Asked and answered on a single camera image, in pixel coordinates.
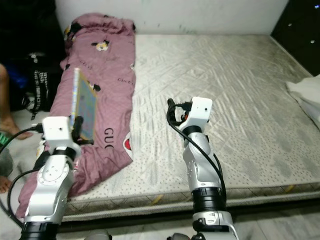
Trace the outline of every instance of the bare foot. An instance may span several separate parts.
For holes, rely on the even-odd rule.
[[[0,176],[0,193],[4,194],[8,192],[11,186],[11,181],[5,176]]]
[[[12,119],[4,120],[0,123],[0,130],[4,131],[10,135],[15,135],[16,133],[20,132],[19,127],[15,124]],[[24,132],[17,136],[16,138],[19,140],[30,138],[33,135],[32,132]]]

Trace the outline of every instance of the cartoon print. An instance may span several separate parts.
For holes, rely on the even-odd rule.
[[[107,51],[109,46],[109,41],[104,40],[103,42],[93,42],[91,43],[92,46],[95,46],[95,48],[98,51]]]

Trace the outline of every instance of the white mattress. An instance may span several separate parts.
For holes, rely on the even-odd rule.
[[[168,98],[213,100],[229,206],[320,197],[320,132],[285,85],[308,74],[269,36],[137,35],[135,72],[133,163],[71,198],[65,221],[192,208]]]

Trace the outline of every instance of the black cabinet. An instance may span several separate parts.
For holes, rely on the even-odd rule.
[[[320,0],[290,0],[271,36],[312,75],[320,74]]]

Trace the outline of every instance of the person's knee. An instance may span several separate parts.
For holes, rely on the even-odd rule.
[[[0,83],[7,83],[9,81],[9,74],[5,66],[0,63]]]

